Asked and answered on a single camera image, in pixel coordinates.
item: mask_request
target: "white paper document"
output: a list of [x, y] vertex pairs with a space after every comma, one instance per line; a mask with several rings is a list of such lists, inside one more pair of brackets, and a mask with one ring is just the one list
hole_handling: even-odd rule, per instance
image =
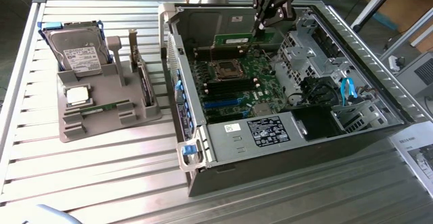
[[433, 197], [433, 123], [411, 125], [390, 140]]

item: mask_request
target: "aluminum slat table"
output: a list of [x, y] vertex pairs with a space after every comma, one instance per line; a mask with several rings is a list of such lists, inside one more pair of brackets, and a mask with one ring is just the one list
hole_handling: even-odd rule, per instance
[[[157, 53], [156, 7], [182, 0], [47, 0], [33, 3], [0, 115], [0, 223], [21, 223], [45, 204], [83, 223], [430, 223], [433, 201], [393, 146], [234, 188], [187, 197]], [[55, 56], [37, 22], [100, 19], [119, 35], [137, 29], [162, 119], [61, 143]]]

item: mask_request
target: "motherboard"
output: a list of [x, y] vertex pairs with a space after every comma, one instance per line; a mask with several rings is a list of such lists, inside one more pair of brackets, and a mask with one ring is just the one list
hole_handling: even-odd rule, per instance
[[224, 51], [203, 53], [190, 66], [207, 122], [278, 113], [287, 100], [264, 51], [250, 49], [235, 58]]

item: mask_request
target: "warning label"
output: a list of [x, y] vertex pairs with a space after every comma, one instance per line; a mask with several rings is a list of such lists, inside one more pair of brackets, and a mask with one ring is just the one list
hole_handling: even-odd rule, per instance
[[69, 66], [75, 72], [100, 69], [95, 47], [68, 49], [63, 52], [67, 56]]
[[247, 122], [255, 145], [263, 147], [290, 140], [278, 116]]

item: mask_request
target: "cpu socket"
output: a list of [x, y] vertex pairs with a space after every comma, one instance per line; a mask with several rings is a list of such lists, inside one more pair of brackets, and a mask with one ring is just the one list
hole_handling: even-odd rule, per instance
[[214, 61], [215, 78], [219, 81], [244, 78], [244, 73], [236, 59]]

